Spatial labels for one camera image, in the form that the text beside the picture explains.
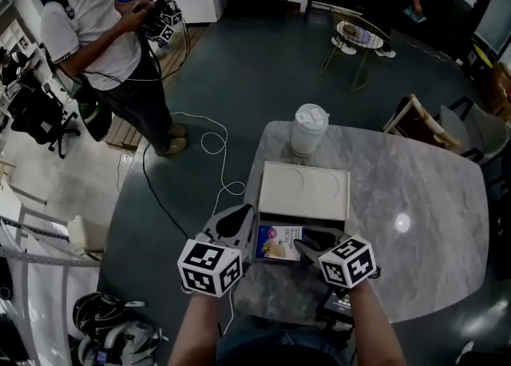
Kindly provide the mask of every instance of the box lid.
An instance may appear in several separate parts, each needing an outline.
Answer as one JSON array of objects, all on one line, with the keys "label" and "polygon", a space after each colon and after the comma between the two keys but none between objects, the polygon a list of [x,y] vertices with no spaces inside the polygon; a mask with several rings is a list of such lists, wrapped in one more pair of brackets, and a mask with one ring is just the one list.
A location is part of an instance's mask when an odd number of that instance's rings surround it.
[{"label": "box lid", "polygon": [[259,212],[346,221],[350,173],[266,161]]}]

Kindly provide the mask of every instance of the white t-shirt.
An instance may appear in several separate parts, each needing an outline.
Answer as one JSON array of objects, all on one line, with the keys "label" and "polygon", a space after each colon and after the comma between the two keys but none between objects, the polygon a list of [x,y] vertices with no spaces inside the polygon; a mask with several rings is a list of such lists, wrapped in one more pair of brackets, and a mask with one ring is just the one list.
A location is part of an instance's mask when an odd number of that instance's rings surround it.
[{"label": "white t-shirt", "polygon": [[[53,63],[64,61],[81,47],[96,41],[119,22],[114,0],[68,0],[74,10],[69,19],[61,4],[49,2],[42,11],[41,36]],[[141,46],[134,33],[121,35],[85,70],[90,84],[98,90],[110,90],[124,82],[141,60]]]}]

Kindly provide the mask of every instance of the white box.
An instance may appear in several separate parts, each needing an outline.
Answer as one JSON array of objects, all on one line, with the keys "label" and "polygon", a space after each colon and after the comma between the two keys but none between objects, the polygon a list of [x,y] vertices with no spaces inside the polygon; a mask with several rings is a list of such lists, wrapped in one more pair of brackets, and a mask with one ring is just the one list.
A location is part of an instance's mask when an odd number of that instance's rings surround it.
[{"label": "white box", "polygon": [[266,161],[259,212],[346,221],[350,213],[350,174]]},{"label": "white box", "polygon": [[187,23],[217,22],[224,13],[225,0],[176,0]]},{"label": "white box", "polygon": [[186,241],[177,267],[185,288],[218,297],[243,274],[241,251],[195,240]]},{"label": "white box", "polygon": [[352,236],[319,257],[323,276],[328,284],[353,288],[376,271],[370,242]]}]

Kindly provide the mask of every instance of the white lid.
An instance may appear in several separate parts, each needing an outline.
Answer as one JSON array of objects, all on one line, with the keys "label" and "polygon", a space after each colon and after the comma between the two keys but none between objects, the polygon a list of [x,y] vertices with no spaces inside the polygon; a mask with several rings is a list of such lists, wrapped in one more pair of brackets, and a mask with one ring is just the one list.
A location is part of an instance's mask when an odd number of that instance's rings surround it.
[{"label": "white lid", "polygon": [[311,130],[325,130],[328,126],[328,113],[321,106],[312,103],[300,106],[295,119],[300,125]]}]

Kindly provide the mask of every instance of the marble table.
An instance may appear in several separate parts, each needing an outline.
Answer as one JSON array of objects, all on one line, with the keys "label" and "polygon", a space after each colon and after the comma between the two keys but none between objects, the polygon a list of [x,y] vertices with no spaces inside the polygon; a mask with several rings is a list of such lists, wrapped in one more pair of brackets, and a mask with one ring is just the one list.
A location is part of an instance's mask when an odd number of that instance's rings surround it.
[{"label": "marble table", "polygon": [[[419,141],[341,126],[330,126],[317,150],[302,158],[291,151],[290,137],[290,122],[266,126],[245,202],[258,204],[265,161],[351,172],[345,232],[372,243],[382,275],[371,284],[391,322],[435,312],[481,287],[489,224],[477,164]],[[410,218],[407,230],[403,214]],[[300,265],[255,261],[233,297],[241,312],[315,324],[326,290]]]}]

